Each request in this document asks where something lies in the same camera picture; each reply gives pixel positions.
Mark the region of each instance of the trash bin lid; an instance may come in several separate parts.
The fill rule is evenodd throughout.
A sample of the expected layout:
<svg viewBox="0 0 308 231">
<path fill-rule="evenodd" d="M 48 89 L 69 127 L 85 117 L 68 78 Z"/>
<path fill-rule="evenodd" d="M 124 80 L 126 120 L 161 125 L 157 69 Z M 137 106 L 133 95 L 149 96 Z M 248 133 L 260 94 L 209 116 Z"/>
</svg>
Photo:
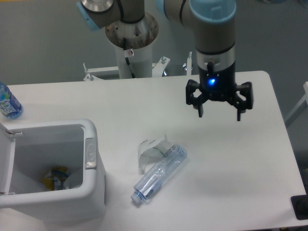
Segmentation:
<svg viewBox="0 0 308 231">
<path fill-rule="evenodd" d="M 9 134 L 9 130 L 0 123 L 0 193 L 9 193 L 14 154 L 15 136 Z"/>
</svg>

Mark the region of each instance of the crumpled plastic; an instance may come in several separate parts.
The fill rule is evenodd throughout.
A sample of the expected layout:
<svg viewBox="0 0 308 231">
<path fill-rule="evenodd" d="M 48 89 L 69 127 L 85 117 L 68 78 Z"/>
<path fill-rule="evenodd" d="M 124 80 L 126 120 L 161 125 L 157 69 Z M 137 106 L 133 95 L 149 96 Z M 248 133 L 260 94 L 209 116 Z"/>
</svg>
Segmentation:
<svg viewBox="0 0 308 231">
<path fill-rule="evenodd" d="M 157 162 L 158 158 L 164 158 L 164 154 L 171 148 L 166 135 L 160 136 L 154 140 L 145 140 L 139 145 L 138 166 L 139 173 L 144 174 L 146 165 L 151 159 Z"/>
</svg>

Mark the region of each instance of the gray floor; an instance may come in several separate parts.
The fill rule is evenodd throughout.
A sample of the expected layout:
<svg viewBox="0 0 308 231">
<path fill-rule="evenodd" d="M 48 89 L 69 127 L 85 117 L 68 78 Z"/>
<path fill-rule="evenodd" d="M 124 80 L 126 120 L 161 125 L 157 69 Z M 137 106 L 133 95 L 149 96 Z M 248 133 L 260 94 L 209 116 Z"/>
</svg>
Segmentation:
<svg viewBox="0 0 308 231">
<path fill-rule="evenodd" d="M 0 80 L 7 84 L 81 81 L 88 68 L 115 66 L 104 31 L 90 32 L 76 9 L 77 0 L 0 2 Z M 193 34 L 162 17 L 154 0 L 146 11 L 159 22 L 154 61 L 171 58 L 169 73 L 195 51 Z M 282 115 L 304 94 L 308 81 L 308 9 L 297 0 L 264 4 L 237 0 L 236 70 L 264 70 L 271 76 Z M 308 167 L 308 110 L 288 129 L 298 163 Z"/>
</svg>

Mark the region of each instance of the blue label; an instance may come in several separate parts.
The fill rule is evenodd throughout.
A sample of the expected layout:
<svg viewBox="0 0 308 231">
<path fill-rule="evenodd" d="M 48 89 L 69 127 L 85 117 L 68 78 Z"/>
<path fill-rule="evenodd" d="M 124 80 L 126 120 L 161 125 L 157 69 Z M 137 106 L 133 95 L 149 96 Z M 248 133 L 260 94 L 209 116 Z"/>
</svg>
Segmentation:
<svg viewBox="0 0 308 231">
<path fill-rule="evenodd" d="M 18 114 L 21 110 L 21 104 L 14 97 L 12 93 L 9 93 L 4 99 L 0 101 L 0 111 L 6 117 L 11 117 Z"/>
</svg>

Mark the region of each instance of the water bottle with blue label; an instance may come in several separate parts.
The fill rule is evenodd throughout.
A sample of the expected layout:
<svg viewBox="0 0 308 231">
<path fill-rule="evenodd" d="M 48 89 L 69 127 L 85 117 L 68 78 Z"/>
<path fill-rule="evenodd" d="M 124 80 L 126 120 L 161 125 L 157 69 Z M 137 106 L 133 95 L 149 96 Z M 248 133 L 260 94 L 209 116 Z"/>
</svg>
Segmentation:
<svg viewBox="0 0 308 231">
<path fill-rule="evenodd" d="M 23 108 L 15 96 L 11 93 L 8 86 L 0 82 L 0 111 L 10 118 L 16 119 L 23 112 Z"/>
<path fill-rule="evenodd" d="M 162 186 L 171 173 L 183 162 L 187 153 L 181 146 L 173 145 L 162 161 L 157 162 L 134 186 L 135 192 L 131 199 L 136 204 L 147 201 Z"/>
</svg>

